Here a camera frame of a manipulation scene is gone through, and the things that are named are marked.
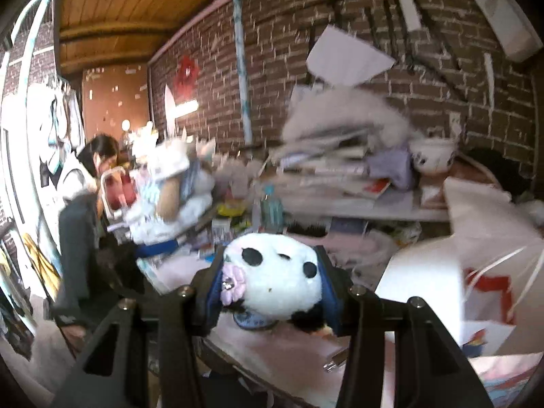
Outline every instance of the stuffed animal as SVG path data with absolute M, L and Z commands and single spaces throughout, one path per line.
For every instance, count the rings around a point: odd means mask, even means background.
M 224 252 L 221 302 L 305 332 L 324 325 L 322 281 L 316 252 L 284 235 L 251 233 Z

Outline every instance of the ceiling beam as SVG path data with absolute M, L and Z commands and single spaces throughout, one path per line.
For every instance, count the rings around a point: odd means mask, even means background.
M 132 50 L 125 52 L 113 52 L 109 54 L 89 55 L 81 58 L 70 59 L 61 63 L 62 75 L 77 72 L 78 70 L 92 69 L 94 67 L 111 64 L 128 64 L 133 62 L 147 62 L 155 52 L 150 50 Z
M 179 23 L 168 21 L 102 21 L 71 28 L 61 29 L 59 40 L 69 43 L 86 38 L 104 37 L 110 35 L 145 35 L 165 34 L 175 31 Z

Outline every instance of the light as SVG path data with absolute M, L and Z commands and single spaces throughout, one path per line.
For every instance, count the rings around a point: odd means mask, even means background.
M 195 112 L 199 108 L 199 103 L 196 99 L 187 101 L 186 103 L 179 104 L 173 109 L 173 117 L 179 118 L 180 116 L 185 116 Z

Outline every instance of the wooden ceiling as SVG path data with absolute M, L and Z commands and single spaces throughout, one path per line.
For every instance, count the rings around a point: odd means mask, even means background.
M 147 61 L 211 0 L 56 0 L 56 53 L 63 75 Z

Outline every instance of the white pot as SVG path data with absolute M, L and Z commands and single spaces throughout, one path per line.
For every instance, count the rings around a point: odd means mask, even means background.
M 445 138 L 426 138 L 410 141 L 414 168 L 423 174 L 447 173 L 455 159 L 456 141 Z

